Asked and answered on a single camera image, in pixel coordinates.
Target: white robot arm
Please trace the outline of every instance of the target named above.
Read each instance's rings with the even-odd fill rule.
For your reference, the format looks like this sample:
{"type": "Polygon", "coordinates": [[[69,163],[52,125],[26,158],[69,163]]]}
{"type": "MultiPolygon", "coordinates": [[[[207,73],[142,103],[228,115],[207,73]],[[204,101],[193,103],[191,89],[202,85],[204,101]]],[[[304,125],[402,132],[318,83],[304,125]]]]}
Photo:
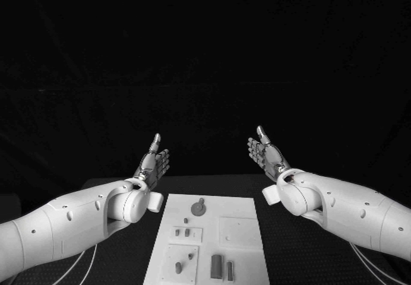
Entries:
{"type": "Polygon", "coordinates": [[[256,133],[249,156],[277,182],[262,190],[268,204],[281,202],[346,241],[411,261],[411,209],[363,186],[292,169],[261,126],[256,133]]]}
{"type": "Polygon", "coordinates": [[[163,195],[151,189],[170,167],[167,150],[157,154],[158,142],[157,134],[132,178],[69,193],[0,224],[0,282],[83,252],[135,223],[145,209],[158,212],[163,195]]]}

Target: robotic hand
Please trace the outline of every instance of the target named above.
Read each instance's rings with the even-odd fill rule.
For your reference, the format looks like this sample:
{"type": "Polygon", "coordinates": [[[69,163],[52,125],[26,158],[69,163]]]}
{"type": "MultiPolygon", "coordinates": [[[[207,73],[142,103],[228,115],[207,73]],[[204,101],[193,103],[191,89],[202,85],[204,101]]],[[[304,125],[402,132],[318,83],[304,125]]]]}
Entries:
{"type": "Polygon", "coordinates": [[[0,282],[83,252],[135,223],[145,209],[158,212],[163,195],[151,190],[170,168],[168,151],[157,154],[158,143],[155,134],[132,178],[69,193],[0,224],[0,282]]]}
{"type": "Polygon", "coordinates": [[[256,134],[249,157],[277,183],[262,190],[268,205],[281,202],[354,245],[411,261],[411,209],[363,186],[291,168],[261,126],[256,134]]]}

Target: wire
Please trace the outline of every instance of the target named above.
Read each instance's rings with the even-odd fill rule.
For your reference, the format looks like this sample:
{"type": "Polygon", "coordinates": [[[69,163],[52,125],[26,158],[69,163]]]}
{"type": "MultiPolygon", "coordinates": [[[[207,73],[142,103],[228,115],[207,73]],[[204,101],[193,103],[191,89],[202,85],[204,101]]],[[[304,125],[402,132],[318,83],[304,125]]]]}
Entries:
{"type": "Polygon", "coordinates": [[[380,282],[383,285],[386,285],[386,283],[379,279],[379,277],[376,276],[376,274],[372,272],[370,268],[367,267],[365,261],[362,260],[362,257],[359,256],[357,251],[354,250],[353,244],[352,244],[352,243],[349,243],[349,244],[350,244],[350,247],[353,248],[353,252],[354,252],[354,254],[357,255],[357,258],[359,258],[359,260],[362,261],[363,265],[366,266],[367,270],[370,271],[370,273],[373,274],[373,276],[376,277],[376,279],[379,280],[379,282],[380,282]]]}
{"type": "Polygon", "coordinates": [[[70,272],[72,268],[75,267],[76,263],[79,262],[80,257],[83,256],[85,251],[80,253],[75,263],[72,264],[70,268],[67,269],[67,271],[65,272],[63,276],[60,277],[60,279],[53,283],[53,285],[56,285],[62,279],[66,277],[66,274],[70,272]]]}
{"type": "MultiPolygon", "coordinates": [[[[96,245],[95,245],[95,247],[93,247],[92,262],[93,262],[93,257],[95,257],[95,255],[96,255],[96,245]]],[[[89,270],[92,269],[92,262],[89,263],[88,272],[89,272],[89,270]]]]}
{"type": "Polygon", "coordinates": [[[375,265],[373,263],[367,260],[367,258],[363,256],[360,250],[357,249],[356,245],[350,243],[350,247],[353,248],[354,252],[357,252],[362,257],[365,258],[365,260],[369,262],[369,264],[373,266],[373,268],[395,282],[398,282],[402,285],[408,285],[406,283],[401,282],[399,280],[396,280],[395,278],[392,278],[375,265]]]}

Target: black table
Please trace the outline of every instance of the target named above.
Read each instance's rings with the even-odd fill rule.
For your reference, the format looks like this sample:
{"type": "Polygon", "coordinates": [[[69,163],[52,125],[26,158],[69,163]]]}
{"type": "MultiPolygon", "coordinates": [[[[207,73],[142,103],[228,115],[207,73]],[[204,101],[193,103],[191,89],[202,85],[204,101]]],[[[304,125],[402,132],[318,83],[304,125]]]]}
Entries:
{"type": "MultiPolygon", "coordinates": [[[[82,189],[121,179],[124,178],[91,179],[82,189]]],[[[324,231],[313,221],[291,215],[281,203],[268,206],[261,190],[271,184],[264,174],[164,176],[154,189],[164,195],[160,213],[147,211],[135,224],[98,244],[83,285],[142,284],[167,194],[253,198],[271,284],[379,284],[357,259],[349,242],[324,231]]],[[[376,266],[399,279],[385,255],[359,249],[376,266]]],[[[79,263],[59,282],[60,285],[80,283],[92,255],[93,247],[85,251],[79,263]]],[[[18,274],[14,285],[52,285],[76,257],[78,255],[27,269],[18,274]]],[[[382,280],[386,284],[393,284],[388,278],[382,280]]]]}

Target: black background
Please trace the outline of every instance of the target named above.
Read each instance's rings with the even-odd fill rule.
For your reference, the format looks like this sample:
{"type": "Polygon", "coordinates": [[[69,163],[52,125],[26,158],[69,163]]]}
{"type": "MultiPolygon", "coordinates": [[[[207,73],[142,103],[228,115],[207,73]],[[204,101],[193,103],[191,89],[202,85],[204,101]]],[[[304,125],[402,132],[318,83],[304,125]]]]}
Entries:
{"type": "Polygon", "coordinates": [[[155,132],[168,176],[290,164],[411,207],[409,2],[11,2],[3,7],[1,192],[21,213],[134,173],[155,132]]]}

